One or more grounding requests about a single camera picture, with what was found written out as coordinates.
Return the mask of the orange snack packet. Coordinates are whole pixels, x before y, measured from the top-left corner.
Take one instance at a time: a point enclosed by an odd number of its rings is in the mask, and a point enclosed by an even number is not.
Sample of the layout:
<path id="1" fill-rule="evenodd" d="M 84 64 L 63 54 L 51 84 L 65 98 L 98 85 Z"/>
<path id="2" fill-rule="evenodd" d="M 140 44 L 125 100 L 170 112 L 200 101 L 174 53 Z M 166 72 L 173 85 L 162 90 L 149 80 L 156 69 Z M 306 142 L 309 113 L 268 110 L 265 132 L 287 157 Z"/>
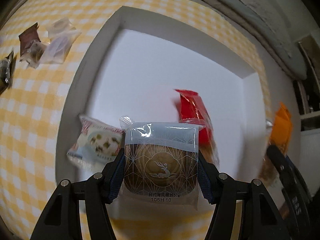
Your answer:
<path id="1" fill-rule="evenodd" d="M 280 152 L 284 156 L 286 156 L 289 149 L 292 130 L 293 124 L 291 121 L 291 113 L 285 106 L 285 104 L 281 102 L 279 109 L 277 110 L 274 116 L 273 126 L 270 136 L 268 137 L 267 146 L 277 146 Z M 276 168 L 271 163 L 267 154 L 265 154 L 263 165 L 259 172 L 258 178 L 263 182 L 263 184 L 266 187 L 269 187 L 275 181 L 277 176 L 276 173 Z"/>

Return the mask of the black silver snack packet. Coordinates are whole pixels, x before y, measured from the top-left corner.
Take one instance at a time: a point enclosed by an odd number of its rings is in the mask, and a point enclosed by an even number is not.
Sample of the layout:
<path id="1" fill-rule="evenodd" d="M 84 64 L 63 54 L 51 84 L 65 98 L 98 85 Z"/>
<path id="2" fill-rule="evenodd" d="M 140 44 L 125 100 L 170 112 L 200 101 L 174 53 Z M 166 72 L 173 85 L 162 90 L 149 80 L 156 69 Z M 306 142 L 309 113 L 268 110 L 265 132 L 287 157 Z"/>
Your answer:
<path id="1" fill-rule="evenodd" d="M 14 50 L 1 59 L 1 93 L 12 83 L 12 68 L 14 65 Z"/>

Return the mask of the white cookie snack packet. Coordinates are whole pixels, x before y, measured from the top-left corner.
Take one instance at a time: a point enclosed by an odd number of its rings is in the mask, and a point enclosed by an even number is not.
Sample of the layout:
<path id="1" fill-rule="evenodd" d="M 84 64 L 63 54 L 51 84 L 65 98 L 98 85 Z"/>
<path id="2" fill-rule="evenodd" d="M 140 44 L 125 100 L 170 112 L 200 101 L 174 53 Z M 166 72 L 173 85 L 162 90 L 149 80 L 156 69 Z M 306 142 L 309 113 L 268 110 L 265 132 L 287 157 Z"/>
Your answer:
<path id="1" fill-rule="evenodd" d="M 101 171 L 115 160 L 124 144 L 125 132 L 84 114 L 79 115 L 81 132 L 68 150 L 68 159 L 77 167 Z"/>

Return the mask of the white cluttered shelf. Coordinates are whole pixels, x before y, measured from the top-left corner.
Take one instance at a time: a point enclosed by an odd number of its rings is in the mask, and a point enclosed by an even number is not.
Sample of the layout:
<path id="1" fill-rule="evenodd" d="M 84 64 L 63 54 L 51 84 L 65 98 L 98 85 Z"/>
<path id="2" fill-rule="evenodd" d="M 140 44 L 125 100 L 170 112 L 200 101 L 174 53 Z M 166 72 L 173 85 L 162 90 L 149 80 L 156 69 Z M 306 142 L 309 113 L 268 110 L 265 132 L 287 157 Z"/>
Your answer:
<path id="1" fill-rule="evenodd" d="M 301 130 L 319 129 L 319 39 L 306 36 L 298 42 L 306 66 L 306 78 L 293 81 Z"/>

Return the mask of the blue-top mooncake packet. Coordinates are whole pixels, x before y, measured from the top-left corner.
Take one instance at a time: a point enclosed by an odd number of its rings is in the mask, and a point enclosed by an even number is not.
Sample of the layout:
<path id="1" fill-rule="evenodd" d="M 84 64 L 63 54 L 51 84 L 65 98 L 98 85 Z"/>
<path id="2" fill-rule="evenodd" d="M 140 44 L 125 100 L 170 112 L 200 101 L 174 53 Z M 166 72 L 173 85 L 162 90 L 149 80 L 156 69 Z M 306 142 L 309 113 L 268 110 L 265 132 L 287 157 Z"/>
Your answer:
<path id="1" fill-rule="evenodd" d="M 125 131 L 123 194 L 127 198 L 197 208 L 200 125 L 134 122 Z"/>

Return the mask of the yellow checkered cloth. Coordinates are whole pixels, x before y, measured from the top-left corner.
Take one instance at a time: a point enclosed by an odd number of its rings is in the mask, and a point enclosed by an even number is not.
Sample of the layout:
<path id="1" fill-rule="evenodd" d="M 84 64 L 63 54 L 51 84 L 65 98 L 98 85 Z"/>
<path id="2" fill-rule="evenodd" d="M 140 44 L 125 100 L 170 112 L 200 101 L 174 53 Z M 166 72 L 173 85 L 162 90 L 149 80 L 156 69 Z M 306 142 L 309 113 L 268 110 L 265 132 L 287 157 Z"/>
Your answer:
<path id="1" fill-rule="evenodd" d="M 80 31 L 66 61 L 36 69 L 16 63 L 13 85 L 1 95 L 1 217 L 29 239 L 55 189 L 55 148 L 62 109 L 75 72 L 103 24 L 121 6 L 170 16 L 204 31 L 258 72 L 265 113 L 272 119 L 265 67 L 254 46 L 217 12 L 189 0 L 28 0 L 1 30 L 1 56 L 19 48 L 18 36 L 38 23 L 68 17 Z"/>

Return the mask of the red snack packet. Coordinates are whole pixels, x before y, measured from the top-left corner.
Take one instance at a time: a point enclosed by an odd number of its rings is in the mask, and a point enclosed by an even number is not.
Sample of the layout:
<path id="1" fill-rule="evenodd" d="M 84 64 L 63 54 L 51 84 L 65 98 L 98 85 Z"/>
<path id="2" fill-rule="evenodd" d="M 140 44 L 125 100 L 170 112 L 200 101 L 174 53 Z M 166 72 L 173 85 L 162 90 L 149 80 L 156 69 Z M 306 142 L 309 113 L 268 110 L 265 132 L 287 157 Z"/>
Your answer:
<path id="1" fill-rule="evenodd" d="M 213 135 L 213 126 L 202 98 L 192 90 L 176 89 L 180 95 L 178 113 L 180 122 L 199 125 L 199 150 L 209 163 L 219 167 L 219 154 Z"/>

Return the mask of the white tray box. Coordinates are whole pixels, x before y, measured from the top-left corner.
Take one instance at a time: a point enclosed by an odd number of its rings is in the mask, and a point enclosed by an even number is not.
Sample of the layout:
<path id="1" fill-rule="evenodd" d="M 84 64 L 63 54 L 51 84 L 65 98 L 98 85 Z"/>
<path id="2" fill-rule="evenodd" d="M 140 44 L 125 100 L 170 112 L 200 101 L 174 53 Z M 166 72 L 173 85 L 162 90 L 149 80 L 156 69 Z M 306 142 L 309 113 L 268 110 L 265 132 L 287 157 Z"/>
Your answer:
<path id="1" fill-rule="evenodd" d="M 85 180 L 67 151 L 79 114 L 118 127 L 177 122 L 179 89 L 199 93 L 213 124 L 219 170 L 236 180 L 258 177 L 265 153 L 265 104 L 258 72 L 216 39 L 159 13 L 119 8 L 82 59 L 69 89 L 57 136 L 55 179 Z"/>

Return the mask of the clear packet purple pastry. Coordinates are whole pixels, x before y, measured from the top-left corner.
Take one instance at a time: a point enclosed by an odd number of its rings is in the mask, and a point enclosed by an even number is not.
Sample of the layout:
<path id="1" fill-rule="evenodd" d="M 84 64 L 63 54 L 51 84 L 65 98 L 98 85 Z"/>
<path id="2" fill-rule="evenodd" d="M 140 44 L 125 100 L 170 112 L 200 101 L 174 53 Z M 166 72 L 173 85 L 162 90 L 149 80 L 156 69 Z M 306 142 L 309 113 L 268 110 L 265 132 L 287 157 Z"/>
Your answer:
<path id="1" fill-rule="evenodd" d="M 39 60 L 40 64 L 64 63 L 72 44 L 80 34 L 78 30 L 69 30 L 55 36 L 44 50 Z"/>

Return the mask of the clear packet brown pastry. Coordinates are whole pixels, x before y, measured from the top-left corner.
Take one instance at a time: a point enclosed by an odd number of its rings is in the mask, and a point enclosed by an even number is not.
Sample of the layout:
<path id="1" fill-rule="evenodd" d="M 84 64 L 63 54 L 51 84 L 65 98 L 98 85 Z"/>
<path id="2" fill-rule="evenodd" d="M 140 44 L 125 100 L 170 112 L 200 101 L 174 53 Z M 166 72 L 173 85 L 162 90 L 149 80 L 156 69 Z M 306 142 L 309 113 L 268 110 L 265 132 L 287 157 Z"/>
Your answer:
<path id="1" fill-rule="evenodd" d="M 36 69 L 40 64 L 40 58 L 43 55 L 47 45 L 40 41 L 32 41 L 28 48 L 23 50 L 22 55 L 20 56 L 20 62 L 27 62 L 28 67 Z"/>

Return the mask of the clear packet beige ring pastry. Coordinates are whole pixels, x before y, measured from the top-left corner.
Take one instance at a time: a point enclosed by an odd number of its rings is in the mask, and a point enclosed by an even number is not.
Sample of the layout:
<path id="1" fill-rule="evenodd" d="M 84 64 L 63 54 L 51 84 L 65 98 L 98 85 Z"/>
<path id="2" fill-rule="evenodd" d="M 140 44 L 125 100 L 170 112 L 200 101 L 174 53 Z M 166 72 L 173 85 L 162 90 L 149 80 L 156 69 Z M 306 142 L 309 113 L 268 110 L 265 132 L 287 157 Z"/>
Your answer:
<path id="1" fill-rule="evenodd" d="M 71 23 L 69 18 L 64 17 L 51 25 L 46 26 L 46 30 L 48 32 L 48 37 L 52 39 L 65 31 L 75 30 L 75 26 Z"/>

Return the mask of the brown chocolate snack packet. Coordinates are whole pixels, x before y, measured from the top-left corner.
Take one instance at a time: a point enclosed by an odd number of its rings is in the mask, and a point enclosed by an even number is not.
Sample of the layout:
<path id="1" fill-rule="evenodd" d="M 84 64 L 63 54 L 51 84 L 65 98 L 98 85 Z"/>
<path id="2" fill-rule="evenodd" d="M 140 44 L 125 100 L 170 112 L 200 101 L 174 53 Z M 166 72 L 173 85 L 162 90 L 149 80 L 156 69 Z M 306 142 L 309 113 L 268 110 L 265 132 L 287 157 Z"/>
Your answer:
<path id="1" fill-rule="evenodd" d="M 20 56 L 22 56 L 34 42 L 41 41 L 37 29 L 38 23 L 36 22 L 18 36 L 20 41 Z"/>

